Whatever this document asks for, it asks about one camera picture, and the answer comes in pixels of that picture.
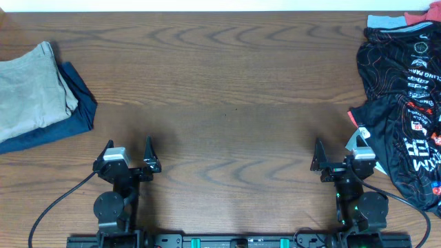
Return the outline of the black cycling jersey orange print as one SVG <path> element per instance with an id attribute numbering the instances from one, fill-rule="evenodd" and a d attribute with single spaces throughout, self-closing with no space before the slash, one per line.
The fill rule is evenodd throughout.
<path id="1" fill-rule="evenodd" d="M 440 23 L 366 28 L 356 61 L 367 101 L 349 110 L 402 196 L 440 215 Z"/>

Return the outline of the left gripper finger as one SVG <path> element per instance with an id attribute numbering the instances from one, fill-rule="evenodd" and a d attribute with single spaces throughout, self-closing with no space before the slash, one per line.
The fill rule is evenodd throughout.
<path id="1" fill-rule="evenodd" d="M 99 156 L 96 158 L 96 163 L 101 163 L 104 160 L 104 155 L 106 153 L 106 151 L 109 148 L 113 148 L 114 147 L 114 141 L 113 140 L 109 140 L 106 144 L 106 146 L 104 147 L 103 151 L 99 154 Z"/>
<path id="2" fill-rule="evenodd" d="M 154 151 L 151 136 L 146 137 L 143 161 L 146 163 L 151 173 L 161 173 L 161 162 L 158 159 L 156 152 Z"/>

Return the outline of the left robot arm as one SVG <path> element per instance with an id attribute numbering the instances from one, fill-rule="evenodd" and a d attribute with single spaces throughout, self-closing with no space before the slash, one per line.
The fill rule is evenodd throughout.
<path id="1" fill-rule="evenodd" d="M 152 138 L 145 142 L 144 167 L 130 168 L 128 152 L 108 141 L 94 161 L 92 170 L 113 190 L 102 193 L 94 202 L 94 215 L 98 219 L 99 247 L 153 247 L 152 238 L 136 227 L 140 184 L 152 181 L 161 172 L 161 162 L 156 155 Z"/>

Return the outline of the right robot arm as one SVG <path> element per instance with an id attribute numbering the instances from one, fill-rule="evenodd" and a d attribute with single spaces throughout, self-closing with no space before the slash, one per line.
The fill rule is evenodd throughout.
<path id="1" fill-rule="evenodd" d="M 325 247 L 381 247 L 380 230 L 387 226 L 388 198 L 365 192 L 364 179 L 373 174 L 376 155 L 370 147 L 356 147 L 340 163 L 328 161 L 317 139 L 310 170 L 320 172 L 323 183 L 336 188 L 337 219 L 342 227 L 324 240 Z"/>

